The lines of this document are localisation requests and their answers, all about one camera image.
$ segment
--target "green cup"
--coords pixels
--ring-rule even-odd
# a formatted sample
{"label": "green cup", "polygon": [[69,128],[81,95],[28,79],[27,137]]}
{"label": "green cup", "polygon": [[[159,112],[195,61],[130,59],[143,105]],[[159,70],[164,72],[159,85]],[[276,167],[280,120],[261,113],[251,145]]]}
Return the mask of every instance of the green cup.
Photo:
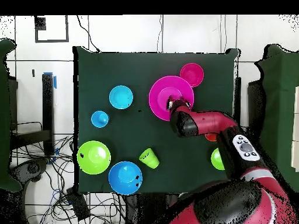
{"label": "green cup", "polygon": [[212,164],[213,166],[218,169],[218,170],[225,170],[224,169],[224,165],[222,163],[222,159],[221,159],[221,156],[220,156],[220,152],[219,152],[219,149],[215,149],[213,152],[212,152],[212,155],[211,155],[211,161],[212,161]]}
{"label": "green cup", "polygon": [[82,144],[77,153],[77,161],[87,174],[103,173],[110,164],[111,154],[105,144],[89,141]]}
{"label": "green cup", "polygon": [[151,148],[143,151],[143,153],[139,157],[139,160],[152,169],[155,169],[159,165],[159,160]]}

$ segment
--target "small blue bowl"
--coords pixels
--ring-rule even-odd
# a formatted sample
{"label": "small blue bowl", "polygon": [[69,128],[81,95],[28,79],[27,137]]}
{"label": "small blue bowl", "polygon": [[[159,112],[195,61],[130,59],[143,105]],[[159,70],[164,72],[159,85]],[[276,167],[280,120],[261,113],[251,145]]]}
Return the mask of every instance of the small blue bowl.
{"label": "small blue bowl", "polygon": [[113,191],[131,195],[141,186],[141,170],[133,162],[118,162],[110,169],[108,181]]}
{"label": "small blue bowl", "polygon": [[110,91],[109,102],[116,109],[126,109],[133,102],[133,93],[126,86],[116,86]]}
{"label": "small blue bowl", "polygon": [[109,116],[104,111],[96,111],[91,116],[91,123],[98,128],[104,127],[109,122]]}

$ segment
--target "floor tile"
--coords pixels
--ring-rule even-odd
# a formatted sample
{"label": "floor tile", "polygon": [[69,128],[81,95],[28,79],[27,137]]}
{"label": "floor tile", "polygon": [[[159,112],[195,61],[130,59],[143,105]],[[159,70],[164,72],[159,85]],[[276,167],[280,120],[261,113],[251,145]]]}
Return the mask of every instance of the floor tile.
{"label": "floor tile", "polygon": [[[28,62],[16,64],[18,87],[18,122],[43,120],[43,87],[41,77],[44,72],[52,72],[57,79],[54,93],[54,132],[74,132],[73,62]],[[29,131],[33,125],[20,127],[19,132]]]}
{"label": "floor tile", "polygon": [[291,166],[299,169],[299,142],[292,142]]}
{"label": "floor tile", "polygon": [[[15,17],[0,16],[0,39],[15,39]],[[15,59],[15,50],[7,55],[8,60]]]}
{"label": "floor tile", "polygon": [[[110,205],[114,203],[114,199],[117,200],[118,197],[115,193],[91,193],[91,205]],[[123,198],[120,195],[120,203],[125,205]]]}
{"label": "floor tile", "polygon": [[[61,138],[64,138],[65,136],[60,136],[60,135],[55,135],[55,148],[60,148],[62,145],[62,141],[58,141]],[[34,146],[28,146],[30,154],[34,155],[41,155],[44,156],[43,153],[31,153],[31,151],[34,149]],[[46,168],[46,172],[48,175],[51,177],[51,181],[47,173],[43,173],[41,175],[40,181],[33,183],[30,182],[27,191],[26,191],[26,197],[25,197],[25,203],[26,204],[49,204],[52,197],[53,197],[53,189],[55,190],[61,190],[62,189],[62,182],[61,182],[61,177],[57,174],[61,174],[64,179],[64,192],[66,193],[66,189],[72,187],[74,185],[74,164],[72,162],[67,162],[61,159],[63,157],[64,159],[69,160],[67,157],[64,157],[65,155],[71,155],[72,152],[69,148],[69,142],[67,142],[60,150],[60,157],[57,157],[57,160],[54,161],[54,165],[48,164]],[[19,164],[28,160],[27,158],[20,158],[20,157],[25,157],[26,155],[24,154],[19,154]]]}
{"label": "floor tile", "polygon": [[[123,216],[126,216],[126,207],[123,206],[121,210]],[[106,222],[107,224],[125,224],[124,219],[121,217],[119,211],[115,206],[91,206],[91,224],[103,224]]]}
{"label": "floor tile", "polygon": [[295,90],[295,108],[294,108],[295,113],[299,113],[299,87],[296,87]]}
{"label": "floor tile", "polygon": [[[46,17],[45,31],[39,31],[41,38],[60,39],[65,31],[60,28],[62,16]],[[80,16],[81,25],[87,29],[87,16]],[[77,17],[68,16],[69,42],[36,43],[33,16],[16,17],[16,58],[17,60],[73,60],[72,46],[88,46],[88,34],[79,26]]]}
{"label": "floor tile", "polygon": [[39,224],[48,209],[49,206],[46,205],[25,205],[26,217],[29,224]]}
{"label": "floor tile", "polygon": [[6,66],[8,68],[8,73],[10,76],[16,76],[16,67],[14,61],[7,61]]}
{"label": "floor tile", "polygon": [[260,79],[260,72],[253,63],[239,63],[238,75],[241,77],[241,126],[248,126],[248,83]]}
{"label": "floor tile", "polygon": [[294,114],[293,140],[299,142],[299,113]]}
{"label": "floor tile", "polygon": [[[73,210],[71,210],[72,206],[64,207],[65,211],[67,212],[68,216],[71,218],[75,216]],[[46,205],[25,205],[26,216],[28,218],[29,224],[70,224],[67,220],[67,215],[62,209],[57,208],[55,211],[59,215],[59,218],[63,220],[55,220],[51,217],[51,215],[46,215],[43,221],[43,214],[45,214],[48,210],[51,210],[51,206]],[[72,224],[89,224],[89,219],[81,220],[78,223],[78,218],[75,217],[74,219],[70,219]]]}
{"label": "floor tile", "polygon": [[164,52],[223,53],[235,48],[235,27],[236,15],[164,15]]}
{"label": "floor tile", "polygon": [[[161,31],[159,19],[160,15],[89,16],[89,32],[92,42],[101,51],[156,52]],[[96,51],[92,44],[89,49]]]}
{"label": "floor tile", "polygon": [[289,19],[278,15],[238,15],[240,61],[261,60],[268,44],[280,44],[291,51],[299,50],[298,25]]}

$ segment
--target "lime green bowl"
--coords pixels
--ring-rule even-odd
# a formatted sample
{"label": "lime green bowl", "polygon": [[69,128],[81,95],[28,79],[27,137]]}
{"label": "lime green bowl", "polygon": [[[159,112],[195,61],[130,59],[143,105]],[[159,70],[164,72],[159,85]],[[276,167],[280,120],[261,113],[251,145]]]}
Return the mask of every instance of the lime green bowl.
{"label": "lime green bowl", "polygon": [[211,155],[211,161],[212,161],[212,164],[213,166],[218,169],[218,170],[225,170],[224,169],[224,165],[223,165],[223,162],[222,162],[222,159],[221,159],[221,156],[220,156],[220,152],[219,152],[219,149],[215,149],[213,152],[212,152],[212,155]]}
{"label": "lime green bowl", "polygon": [[99,174],[109,167],[111,154],[105,144],[98,141],[89,141],[83,143],[79,148],[77,161],[83,172]]}

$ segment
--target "green cloth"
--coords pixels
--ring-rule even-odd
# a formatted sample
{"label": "green cloth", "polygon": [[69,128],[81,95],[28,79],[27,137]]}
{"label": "green cloth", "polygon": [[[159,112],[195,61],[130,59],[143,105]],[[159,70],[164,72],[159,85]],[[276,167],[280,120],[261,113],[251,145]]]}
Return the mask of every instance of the green cloth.
{"label": "green cloth", "polygon": [[22,189],[20,182],[8,174],[11,163],[11,107],[9,102],[8,71],[6,55],[16,48],[12,40],[0,40],[0,188],[17,192]]}
{"label": "green cloth", "polygon": [[266,112],[260,144],[290,187],[299,192],[299,173],[291,167],[295,87],[299,86],[299,54],[270,45],[257,63],[264,78]]}
{"label": "green cloth", "polygon": [[[217,147],[204,136],[179,138],[170,123],[157,118],[148,105],[152,85],[167,75],[179,76],[184,64],[195,62],[204,70],[202,84],[194,88],[194,109],[220,110],[232,114],[234,59],[237,49],[227,54],[157,54],[157,53],[91,53],[77,47],[79,66],[79,146],[96,140],[110,150],[111,164],[98,175],[79,170],[79,191],[112,192],[108,173],[120,161],[134,162],[142,171],[143,182],[138,193],[190,192],[205,183],[225,180],[225,171],[211,164]],[[117,85],[128,86],[134,95],[125,110],[113,108],[109,93]],[[105,111],[109,123],[96,128],[91,115]],[[160,164],[150,169],[138,160],[152,148]]]}

